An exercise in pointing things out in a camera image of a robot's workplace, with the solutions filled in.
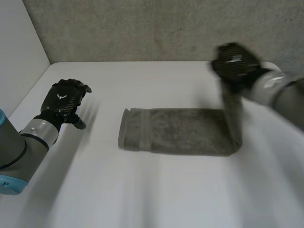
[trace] concrete wall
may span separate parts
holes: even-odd
[[[7,116],[48,66],[22,0],[0,1],[0,108]]]
[[[23,0],[51,63],[211,60],[240,41],[304,70],[303,0]]]

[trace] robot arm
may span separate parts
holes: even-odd
[[[244,97],[268,106],[304,131],[304,77],[270,71]]]
[[[60,80],[50,89],[36,116],[18,133],[5,114],[0,111],[0,193],[17,195],[56,142],[61,125],[73,124],[85,129],[85,123],[76,115],[82,98],[91,89],[76,80]]]
[[[218,48],[212,69],[231,91],[276,111],[304,130],[304,77],[262,68],[244,47],[230,43]]]

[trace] carbon fiber hand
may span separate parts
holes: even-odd
[[[226,82],[232,92],[250,88],[268,69],[261,68],[259,59],[237,43],[217,48],[217,59],[211,62],[212,69]]]
[[[63,123],[73,124],[78,129],[85,129],[86,125],[76,114],[76,110],[86,93],[91,92],[89,86],[78,80],[61,79],[52,85],[42,104],[41,113],[53,111],[62,118]]]

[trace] folded towel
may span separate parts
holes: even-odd
[[[125,109],[119,148],[176,155],[229,156],[242,145],[242,103],[221,84],[221,109]]]

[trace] white tabletop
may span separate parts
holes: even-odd
[[[87,128],[64,125],[24,192],[0,196],[1,227],[303,226],[290,181],[304,179],[303,136],[266,108],[244,101],[244,145],[227,158],[118,149],[125,108],[220,108],[206,62],[56,63],[11,115],[17,130],[62,78],[91,86],[78,112]]]

